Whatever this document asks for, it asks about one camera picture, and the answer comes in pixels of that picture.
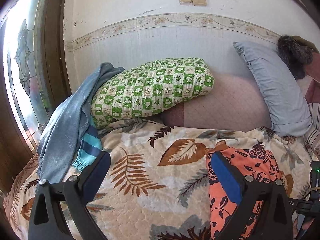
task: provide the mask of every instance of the green square pattern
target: green square pattern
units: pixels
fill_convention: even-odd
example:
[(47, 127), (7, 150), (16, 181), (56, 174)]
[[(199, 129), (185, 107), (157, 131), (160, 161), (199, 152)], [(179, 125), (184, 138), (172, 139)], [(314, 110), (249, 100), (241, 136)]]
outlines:
[(98, 129), (121, 119), (159, 114), (210, 93), (214, 78), (201, 58), (166, 58), (124, 71), (96, 92), (91, 113)]

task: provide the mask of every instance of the light blue pillowcase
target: light blue pillowcase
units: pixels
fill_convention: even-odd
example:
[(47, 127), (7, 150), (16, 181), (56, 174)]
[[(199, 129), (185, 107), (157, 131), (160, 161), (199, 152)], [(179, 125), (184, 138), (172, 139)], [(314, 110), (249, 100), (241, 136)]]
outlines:
[(312, 127), (308, 104), (277, 52), (250, 41), (234, 42), (233, 46), (260, 88), (269, 108), (272, 129), (281, 137), (303, 136)]

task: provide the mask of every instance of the stained glass window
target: stained glass window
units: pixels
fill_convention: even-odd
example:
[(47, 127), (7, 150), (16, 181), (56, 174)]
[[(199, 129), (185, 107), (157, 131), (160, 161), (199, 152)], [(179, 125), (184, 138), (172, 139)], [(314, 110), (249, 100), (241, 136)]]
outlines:
[(52, 114), (40, 48), (44, 1), (19, 0), (8, 14), (4, 34), (8, 98), (18, 127), (33, 153)]

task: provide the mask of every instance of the silver screw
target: silver screw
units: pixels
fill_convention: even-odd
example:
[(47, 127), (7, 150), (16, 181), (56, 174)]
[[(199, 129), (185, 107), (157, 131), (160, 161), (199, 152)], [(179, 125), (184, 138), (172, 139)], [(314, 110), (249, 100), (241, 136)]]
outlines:
[(277, 184), (278, 186), (281, 186), (281, 185), (282, 185), (282, 181), (279, 180), (279, 179), (276, 179), (276, 184)]
[(246, 180), (247, 182), (253, 182), (253, 177), (250, 176), (250, 175), (247, 175), (247, 176), (245, 176), (245, 180)]
[(69, 181), (71, 181), (71, 182), (76, 181), (77, 179), (78, 179), (77, 175), (72, 175), (69, 177)]
[(46, 179), (41, 179), (41, 180), (39, 180), (39, 184), (40, 184), (40, 185), (44, 185), (46, 182), (47, 182)]

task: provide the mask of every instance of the leaf-patterned blanket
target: leaf-patterned blanket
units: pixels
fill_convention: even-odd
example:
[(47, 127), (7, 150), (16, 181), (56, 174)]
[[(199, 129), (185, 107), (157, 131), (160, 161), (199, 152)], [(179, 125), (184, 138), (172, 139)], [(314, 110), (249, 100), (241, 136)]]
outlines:
[[(291, 197), (302, 197), (309, 188), (311, 157), (303, 139), (280, 138), (269, 129), (244, 133), (129, 119), (100, 133), (111, 168), (87, 208), (108, 239), (211, 239), (205, 154), (222, 139), (238, 149), (260, 143), (271, 150)], [(77, 171), (70, 167), (64, 180), (73, 174)], [(37, 179), (33, 172), (11, 207), (10, 223), (21, 239), (27, 239)], [(74, 238), (81, 239), (64, 203), (62, 208)]]

